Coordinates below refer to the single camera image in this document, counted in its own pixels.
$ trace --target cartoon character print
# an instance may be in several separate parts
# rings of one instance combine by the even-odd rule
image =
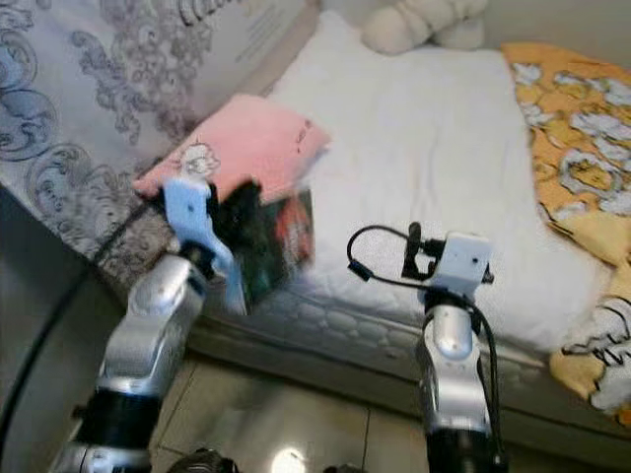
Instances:
[[[598,136],[594,144],[607,159],[619,162],[624,170],[631,170],[631,148],[614,144],[615,141],[605,136]]]
[[[204,143],[186,148],[180,158],[180,173],[188,177],[207,179],[219,168],[221,162],[213,149]]]
[[[536,104],[539,102],[545,90],[539,84],[543,75],[538,64],[514,63],[516,95],[519,103]]]
[[[537,182],[545,182],[555,179],[559,173],[557,166],[547,163],[541,157],[534,157],[532,161],[532,170]]]
[[[92,34],[72,34],[84,74],[97,81],[98,104],[113,111],[116,130],[132,145],[140,113],[152,113],[159,131],[181,141],[197,122],[189,95],[212,29],[205,22],[186,27],[166,0],[102,0],[101,14],[115,30],[109,54]]]
[[[314,248],[312,223],[298,196],[288,200],[276,221],[275,235],[283,248],[283,260],[290,272],[311,258]]]
[[[571,125],[591,137],[605,136],[626,146],[631,144],[631,126],[615,116],[610,104],[590,103],[581,107],[572,115]]]
[[[585,202],[571,202],[556,209],[554,212],[555,221],[563,221],[579,214],[585,214],[590,209]]]
[[[586,142],[585,135],[570,124],[567,114],[562,111],[554,113],[540,128],[545,132],[548,141],[557,148],[578,146]]]
[[[604,212],[631,215],[631,185],[618,167],[592,153],[570,150],[561,161],[559,181],[574,194],[597,195]]]
[[[631,303],[606,298],[583,324],[568,335],[563,349],[568,355],[594,354],[606,369],[597,381],[590,401],[596,408],[613,414],[628,402],[631,363]]]
[[[604,93],[607,103],[615,106],[631,106],[631,87],[626,84],[611,78],[595,79],[589,82],[594,89]]]
[[[587,81],[568,71],[556,73],[553,82],[557,91],[578,101],[586,99],[592,88]]]
[[[533,127],[544,126],[557,116],[556,113],[545,113],[539,105],[534,103],[522,103],[522,112],[526,123]]]

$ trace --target black cable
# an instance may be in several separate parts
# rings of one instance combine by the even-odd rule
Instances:
[[[375,279],[376,281],[391,284],[393,286],[400,286],[403,288],[411,288],[416,289],[418,291],[425,291],[426,293],[433,293],[436,295],[447,296],[458,303],[462,304],[466,307],[467,311],[471,316],[474,316],[480,320],[482,326],[484,327],[484,333],[486,335],[486,340],[489,345],[489,355],[490,355],[490,364],[491,364],[491,401],[489,407],[489,417],[491,421],[491,430],[493,433],[493,439],[495,441],[497,454],[500,455],[502,459],[504,459],[505,451],[502,442],[502,433],[500,428],[500,390],[497,379],[497,349],[495,346],[495,337],[493,335],[493,330],[491,329],[491,325],[488,320],[482,313],[482,311],[467,297],[461,296],[459,294],[453,293],[449,290],[442,288],[435,288],[432,286],[426,286],[424,284],[416,284],[416,283],[407,283],[404,281],[398,281],[394,279],[384,278],[375,274],[371,271],[367,266],[363,265],[357,259],[353,257],[353,244],[355,240],[362,234],[373,231],[380,230],[383,232],[388,232],[390,234],[396,235],[397,237],[401,237],[404,239],[408,239],[408,235],[400,232],[391,227],[386,227],[384,225],[368,225],[357,232],[355,232],[348,240],[348,244],[346,245],[346,256],[348,257],[349,265],[348,268],[357,274],[364,281],[368,281],[369,279]]]
[[[20,370],[18,371],[16,380],[13,383],[11,392],[7,397],[7,401],[2,412],[2,419],[0,420],[0,468],[2,467],[2,460],[4,459],[4,452],[11,424],[13,423],[13,419],[18,410],[20,400],[24,395],[25,388],[31,377],[35,363],[41,355],[41,351],[44,348],[50,333],[63,319],[63,315],[66,313],[66,307],[72,303],[79,290],[83,287],[86,281],[88,281],[90,274],[98,268],[99,263],[101,263],[107,256],[112,245],[123,235],[129,226],[142,217],[152,205],[153,202],[144,202],[129,214],[127,219],[101,245],[94,257],[88,261],[88,264],[73,281],[70,289],[61,296],[59,301],[57,301],[57,304],[53,307],[53,310],[50,312],[50,315],[46,318],[46,321],[38,332],[31,348],[27,352],[27,356],[22,363]]]

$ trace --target orange blanket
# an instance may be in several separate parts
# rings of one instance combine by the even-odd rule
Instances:
[[[631,425],[631,74],[546,44],[502,50],[530,127],[542,215],[615,268],[608,291],[550,368]]]

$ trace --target bed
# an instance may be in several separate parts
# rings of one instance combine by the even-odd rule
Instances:
[[[387,58],[365,48],[336,13],[324,12],[269,97],[332,135],[304,178],[314,200],[315,260],[248,319],[218,321],[213,314],[191,346],[233,361],[240,340],[250,351],[257,341],[260,356],[243,356],[249,365],[416,412],[413,395],[400,393],[418,379],[422,307],[413,291],[353,276],[346,241],[364,225],[405,229],[412,221],[431,237],[455,229],[486,235],[497,278],[478,291],[478,304],[502,341],[509,438],[594,462],[583,442],[559,439],[591,431],[591,441],[612,448],[597,461],[622,465],[627,433],[547,373],[547,355],[589,314],[611,271],[543,223],[526,125],[501,53],[430,46]],[[404,248],[396,238],[374,234],[357,244],[358,258],[371,268],[400,273]],[[278,350],[298,357],[296,367],[275,358]],[[322,366],[301,358],[309,355]],[[344,379],[330,364],[350,366],[355,378]],[[354,388],[366,372],[362,389]],[[399,388],[365,387],[389,382]],[[541,432],[555,441],[546,444]]]
[[[48,50],[42,48],[48,47],[48,35],[76,29],[75,17],[60,16],[59,20],[54,18],[54,5],[36,3],[31,24],[29,18],[20,16],[21,11],[2,7],[10,10],[15,21],[25,23],[14,21],[19,31],[0,36],[4,41],[0,45],[44,57]],[[46,133],[36,135],[43,141],[35,143],[37,149],[31,149],[28,156],[24,150],[19,150],[20,156],[0,155],[2,184],[57,236],[87,256],[98,247],[103,236],[99,232],[119,222],[129,210],[133,199],[124,185],[125,177],[146,169],[185,132],[185,123],[178,121],[185,117],[169,121],[169,116],[161,114],[169,95],[159,96],[152,107],[143,109],[142,101],[129,100],[133,89],[120,88],[112,81],[117,72],[112,64],[120,53],[116,45],[139,40],[140,35],[135,34],[142,32],[134,28],[142,30],[144,24],[140,17],[115,15],[117,8],[127,4],[101,2],[98,7],[94,3],[82,3],[78,12],[95,22],[89,30],[102,43],[91,42],[87,34],[73,34],[70,41],[56,36],[66,45],[55,49],[66,55],[63,60],[45,63],[37,70],[26,67],[37,64],[33,58],[22,64],[22,76],[3,78],[15,79],[15,84],[2,91],[9,91],[4,97],[9,93],[37,96],[34,104],[49,111],[38,116],[49,120],[43,122]],[[264,47],[229,47],[231,32],[219,27],[235,18],[229,13],[214,17],[217,32],[212,50],[191,50],[199,57],[215,56],[206,62],[195,56],[200,62],[195,63],[194,87],[192,82],[187,86],[199,95],[181,111],[192,111],[197,118],[205,116],[234,91],[234,83],[241,84],[241,91],[261,94],[298,53],[316,24],[316,2],[308,2],[307,9],[297,8],[299,2],[263,3],[280,12],[272,17],[283,28],[269,20],[271,10],[264,10],[263,20],[250,19],[252,23],[239,24],[240,30],[235,30],[252,34],[249,40]],[[337,2],[337,6],[348,16],[351,5],[366,11],[372,8],[369,3],[375,6],[377,2],[349,0]],[[132,4],[127,7],[134,10]],[[172,18],[164,13],[156,7],[152,18],[168,19],[164,22],[168,27]],[[204,25],[192,30],[201,37],[194,38],[189,47],[204,40],[208,33]],[[275,35],[262,34],[263,30],[275,31]],[[24,42],[23,35],[38,38],[37,47]],[[288,47],[274,56],[274,49],[281,49],[274,42],[280,36]],[[262,41],[271,37],[271,41]],[[171,40],[163,37],[154,46],[164,52]],[[110,61],[104,60],[108,54],[113,58]],[[190,57],[179,60],[192,60]],[[247,61],[231,69],[230,77],[220,81],[212,75],[213,67],[228,67],[226,64],[237,64],[243,57]],[[46,67],[55,66],[60,68],[59,74],[69,68],[77,72],[67,84],[56,83],[56,73],[45,76]],[[86,107],[63,108],[73,103],[68,94],[83,98]],[[346,241],[370,223],[404,230],[410,222],[419,221],[425,235],[431,237],[441,237],[449,230],[476,232],[494,244],[496,282],[479,290],[478,303],[501,341],[505,437],[603,466],[628,467],[629,433],[561,387],[547,372],[548,354],[563,343],[569,327],[588,315],[610,270],[551,232],[539,218],[526,124],[501,54],[428,46],[385,58],[365,48],[358,31],[328,10],[319,17],[315,35],[268,96],[312,118],[332,136],[332,143],[303,182],[314,200],[315,260],[247,318],[208,311],[189,346],[231,363],[418,415],[419,367],[414,348],[421,333],[422,307],[411,291],[356,279],[346,269]],[[10,107],[0,111],[19,115]],[[81,118],[86,113],[92,119]],[[92,148],[68,147],[72,140],[79,145],[83,140]],[[48,158],[58,160],[53,160],[55,166],[37,165]],[[72,172],[65,172],[64,165]],[[40,176],[41,182],[52,183],[52,189],[38,188]],[[60,188],[67,193],[53,202]],[[98,204],[99,211],[94,212],[93,222],[88,221],[88,228],[72,212],[73,205],[85,202]],[[169,237],[156,216],[141,224],[127,232],[125,244],[104,268],[110,276],[118,271],[116,277],[123,287],[128,287]],[[375,234],[358,241],[357,254],[380,272],[397,276],[403,246],[396,239]]]

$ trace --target pink towel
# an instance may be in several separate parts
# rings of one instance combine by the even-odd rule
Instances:
[[[166,159],[133,182],[155,197],[174,175],[204,177],[222,200],[244,180],[262,185],[269,201],[290,189],[328,135],[298,113],[253,96],[234,96],[201,123]]]

